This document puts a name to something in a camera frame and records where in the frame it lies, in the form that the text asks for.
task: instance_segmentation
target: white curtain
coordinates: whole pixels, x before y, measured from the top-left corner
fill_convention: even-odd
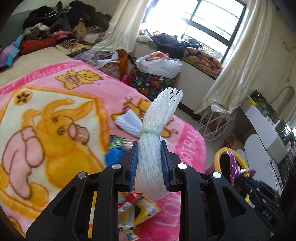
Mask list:
[[[120,0],[103,40],[92,49],[112,52],[133,51],[139,26],[149,0]]]
[[[231,115],[240,106],[258,74],[271,35],[275,6],[271,0],[248,0],[247,10],[223,70],[196,109],[199,113],[213,103]]]

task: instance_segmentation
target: metal screw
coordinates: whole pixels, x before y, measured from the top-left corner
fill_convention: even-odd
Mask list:
[[[178,164],[178,168],[179,169],[186,169],[187,168],[187,165],[185,163],[179,163]]]
[[[80,172],[80,173],[78,173],[77,177],[80,178],[80,179],[83,179],[83,178],[86,177],[86,173],[85,172]]]
[[[114,170],[118,170],[118,169],[121,168],[121,165],[120,165],[119,163],[115,163],[115,164],[112,165],[112,168],[113,168]]]
[[[219,172],[213,172],[213,177],[219,179],[221,177],[221,173]]]

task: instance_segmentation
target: purple wrapper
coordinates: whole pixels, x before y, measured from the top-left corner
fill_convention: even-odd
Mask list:
[[[235,156],[232,152],[227,152],[229,159],[230,159],[230,176],[229,180],[233,181],[234,179],[238,178],[240,174],[248,174],[248,178],[251,179],[256,171],[253,169],[247,170],[247,169],[241,169],[235,159]]]

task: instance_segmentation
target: bed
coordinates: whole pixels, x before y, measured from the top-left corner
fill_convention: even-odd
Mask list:
[[[25,235],[73,176],[105,168],[110,135],[138,141],[114,120],[126,106],[143,115],[150,102],[52,47],[20,57],[0,79],[0,205]],[[161,136],[182,162],[204,172],[205,143],[193,127],[174,116]],[[177,240],[180,194],[156,204],[162,211],[137,225],[135,233],[141,240]]]

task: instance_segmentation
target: yellow bear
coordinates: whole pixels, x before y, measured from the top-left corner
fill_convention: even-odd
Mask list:
[[[73,69],[67,71],[67,74],[57,76],[57,80],[64,83],[64,87],[71,90],[82,84],[92,84],[93,81],[104,79],[102,76],[88,69],[75,72]]]

